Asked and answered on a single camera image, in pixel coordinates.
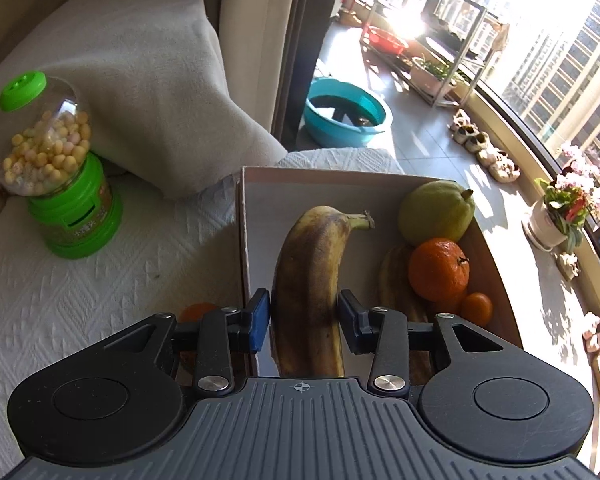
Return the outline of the green candy dispenser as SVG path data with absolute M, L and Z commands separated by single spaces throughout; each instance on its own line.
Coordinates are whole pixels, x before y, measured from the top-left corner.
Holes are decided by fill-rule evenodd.
M 85 101 L 63 79 L 33 70 L 0 90 L 0 184 L 26 199 L 45 244 L 65 259 L 94 255 L 122 220 L 91 140 Z

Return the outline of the green pear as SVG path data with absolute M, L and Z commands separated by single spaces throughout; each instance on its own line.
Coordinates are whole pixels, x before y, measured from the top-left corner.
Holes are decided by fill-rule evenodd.
M 438 237 L 457 243 L 469 228 L 475 210 L 471 188 L 454 181 L 431 181 L 403 198 L 397 225 L 411 246 Z

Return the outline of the orange mandarin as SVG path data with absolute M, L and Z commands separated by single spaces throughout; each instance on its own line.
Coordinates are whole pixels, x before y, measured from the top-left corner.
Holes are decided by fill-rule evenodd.
M 179 315 L 179 323 L 190 323 L 200 322 L 204 314 L 218 309 L 219 306 L 216 304 L 210 304 L 209 302 L 200 302 L 200 304 L 190 304 L 189 307 L 185 308 L 181 315 Z M 181 351 L 181 366 L 189 374 L 193 374 L 195 370 L 196 352 L 194 351 Z

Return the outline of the mandarin with green leaf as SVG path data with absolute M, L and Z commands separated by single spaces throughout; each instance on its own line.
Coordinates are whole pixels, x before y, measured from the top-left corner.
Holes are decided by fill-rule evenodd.
M 460 316 L 481 327 L 486 327 L 493 316 L 493 302 L 482 292 L 471 292 L 460 301 Z

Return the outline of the red plastic basket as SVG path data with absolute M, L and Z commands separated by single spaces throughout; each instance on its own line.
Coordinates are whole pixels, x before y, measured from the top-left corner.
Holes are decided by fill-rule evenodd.
M 407 44 L 383 28 L 366 25 L 363 28 L 362 40 L 368 47 L 383 54 L 401 56 L 407 50 Z

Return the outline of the ripe banana with sticker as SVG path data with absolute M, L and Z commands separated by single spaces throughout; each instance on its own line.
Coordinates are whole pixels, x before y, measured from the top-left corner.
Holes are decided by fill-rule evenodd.
M 372 230 L 369 212 L 307 210 L 281 246 L 273 281 L 272 356 L 283 377 L 342 377 L 336 316 L 339 272 L 355 230 Z

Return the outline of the teal plastic basin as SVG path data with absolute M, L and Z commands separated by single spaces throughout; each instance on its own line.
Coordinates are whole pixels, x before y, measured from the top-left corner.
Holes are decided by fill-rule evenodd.
M 367 148 L 390 130 L 393 115 L 383 99 L 356 84 L 318 77 L 309 85 L 303 119 L 309 136 L 323 148 Z

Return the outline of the large mandarin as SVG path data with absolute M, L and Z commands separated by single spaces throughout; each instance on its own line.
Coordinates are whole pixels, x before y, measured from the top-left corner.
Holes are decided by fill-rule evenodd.
M 469 283 L 470 263 L 462 248 L 446 238 L 431 238 L 420 244 L 408 263 L 408 281 L 418 296 L 443 301 L 464 292 Z

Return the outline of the white textured tablecloth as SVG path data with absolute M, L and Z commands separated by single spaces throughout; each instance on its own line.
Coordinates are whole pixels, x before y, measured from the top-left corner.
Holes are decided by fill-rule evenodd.
M 112 180 L 123 218 L 99 252 L 50 252 L 27 204 L 0 212 L 0 477 L 21 461 L 7 422 L 12 390 L 31 374 L 155 312 L 242 295 L 236 176 L 185 200 L 166 200 L 132 174 Z

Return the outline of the metal shoe rack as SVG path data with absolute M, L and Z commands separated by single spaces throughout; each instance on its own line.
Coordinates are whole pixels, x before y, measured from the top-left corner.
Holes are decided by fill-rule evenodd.
M 506 47 L 508 25 L 501 22 L 479 0 L 373 0 L 363 28 L 373 25 L 389 32 L 407 44 L 401 56 L 377 54 L 400 81 L 414 90 L 428 104 L 460 108 L 468 101 L 482 77 L 486 76 L 492 58 Z M 411 82 L 411 59 L 426 58 L 451 66 L 445 87 L 452 76 L 456 86 L 428 96 Z

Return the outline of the pink cardboard box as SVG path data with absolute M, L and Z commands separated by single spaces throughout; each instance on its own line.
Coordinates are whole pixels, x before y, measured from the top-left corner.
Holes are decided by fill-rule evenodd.
M 378 302 L 378 274 L 385 254 L 403 242 L 397 227 L 403 197 L 431 178 L 405 174 L 291 168 L 242 168 L 237 191 L 243 297 L 272 289 L 283 241 L 301 214 L 319 205 L 347 214 L 368 211 L 375 229 L 358 231 L 344 252 L 339 288 L 351 289 L 367 307 Z M 471 292 L 494 304 L 488 330 L 522 348 L 515 315 L 501 274 L 476 219 L 458 243 L 470 259 Z

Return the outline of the ripe brown banana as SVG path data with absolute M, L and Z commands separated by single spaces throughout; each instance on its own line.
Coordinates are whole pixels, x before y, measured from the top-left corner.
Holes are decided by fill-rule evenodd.
M 382 307 L 404 313 L 409 322 L 427 322 L 427 312 L 408 281 L 408 263 L 414 249 L 407 244 L 391 248 L 383 258 L 378 278 L 378 295 Z M 422 386 L 432 377 L 427 350 L 417 350 L 409 337 L 409 380 Z

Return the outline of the potted flower plant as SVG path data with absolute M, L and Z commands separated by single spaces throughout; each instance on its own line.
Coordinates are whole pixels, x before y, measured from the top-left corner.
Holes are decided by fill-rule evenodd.
M 586 220 L 600 219 L 600 168 L 570 143 L 562 145 L 560 154 L 567 161 L 557 176 L 534 180 L 541 197 L 522 226 L 528 240 L 543 252 L 562 245 L 572 254 L 582 243 Z

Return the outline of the white blanket covered cushion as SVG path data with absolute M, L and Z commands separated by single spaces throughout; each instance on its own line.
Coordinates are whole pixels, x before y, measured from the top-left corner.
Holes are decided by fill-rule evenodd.
M 287 152 L 230 99 L 202 0 L 70 0 L 0 64 L 0 92 L 41 70 L 77 91 L 94 151 L 177 200 Z M 0 157 L 8 148 L 0 115 Z

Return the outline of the white planter with greens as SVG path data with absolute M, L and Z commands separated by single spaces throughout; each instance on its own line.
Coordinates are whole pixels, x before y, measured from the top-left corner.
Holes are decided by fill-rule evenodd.
M 456 86 L 457 78 L 452 76 L 446 86 L 442 87 L 450 71 L 451 66 L 440 61 L 417 56 L 411 59 L 411 82 L 428 96 L 435 96 L 440 90 L 449 93 Z

